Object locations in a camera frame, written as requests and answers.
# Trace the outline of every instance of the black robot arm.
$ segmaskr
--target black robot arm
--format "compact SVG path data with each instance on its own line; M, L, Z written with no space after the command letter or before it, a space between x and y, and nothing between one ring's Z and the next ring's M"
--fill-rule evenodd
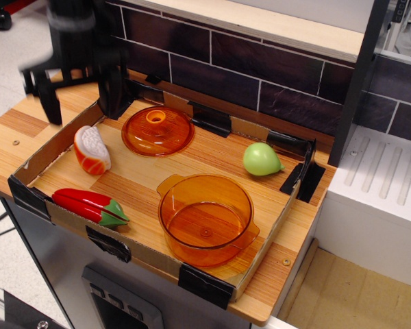
M25 92L40 98L49 122L61 125L56 89L97 82L101 109L107 117L117 119L124 111L126 55L114 45L105 1L49 0L47 17L53 53L47 61L21 70ZM49 71L58 69L62 80L52 81Z

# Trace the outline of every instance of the black tape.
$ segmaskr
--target black tape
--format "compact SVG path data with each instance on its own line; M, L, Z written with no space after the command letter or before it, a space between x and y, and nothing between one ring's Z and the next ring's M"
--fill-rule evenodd
M8 184L17 206L31 212L32 214L45 219L51 223L49 212L46 207L46 199L50 197L39 191L37 188L25 186L18 178L11 175L8 178Z
M100 233L92 228L86 226L88 238L95 243L103 251L116 256L124 263L128 263L131 260L131 250L129 247L111 236Z
M266 142L299 156L305 156L309 148L311 148L310 141L282 134L275 130L269 131Z
M164 103L163 90L146 86L134 80L125 80L127 93L134 99L147 99L156 103Z
M280 188L281 192L290 195L294 189L294 185L298 180L301 180L297 199L304 202L309 202L311 200L316 187L325 172L325 168L320 167L315 163L316 141L307 143L309 147L305 154L304 163L298 164L294 170L292 170L292 173Z
M178 285L224 310L233 295L235 287L189 264L179 269Z
M146 77L145 81L146 81L146 82L149 82L150 84L158 84L158 83L160 83L160 82L162 81L162 79L159 78L159 77L156 76L156 75L150 74L150 75L148 75L148 76Z
M228 137L230 135L230 132L232 132L232 120L229 114L192 101L189 101L189 105L193 107L192 122L194 125L221 137Z

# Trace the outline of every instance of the transparent orange pot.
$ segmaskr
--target transparent orange pot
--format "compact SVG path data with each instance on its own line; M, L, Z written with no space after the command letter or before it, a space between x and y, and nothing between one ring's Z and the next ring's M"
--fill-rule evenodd
M159 187L158 216L166 242L196 267L223 265L259 234L248 193L219 175L172 175Z

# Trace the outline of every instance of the brick wall backsplash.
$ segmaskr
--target brick wall backsplash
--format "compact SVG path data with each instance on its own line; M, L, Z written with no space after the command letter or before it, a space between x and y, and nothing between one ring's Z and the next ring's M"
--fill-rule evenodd
M333 136L354 65L111 0L127 67Z
M359 125L411 141L411 64L376 57Z

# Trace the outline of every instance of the red chili pepper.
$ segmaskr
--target red chili pepper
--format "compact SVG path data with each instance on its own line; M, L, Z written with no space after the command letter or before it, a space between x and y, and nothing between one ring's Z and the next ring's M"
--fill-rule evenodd
M103 194L74 188L62 188L57 190L52 198L57 205L64 209L107 228L126 225L129 221L123 213L121 205Z

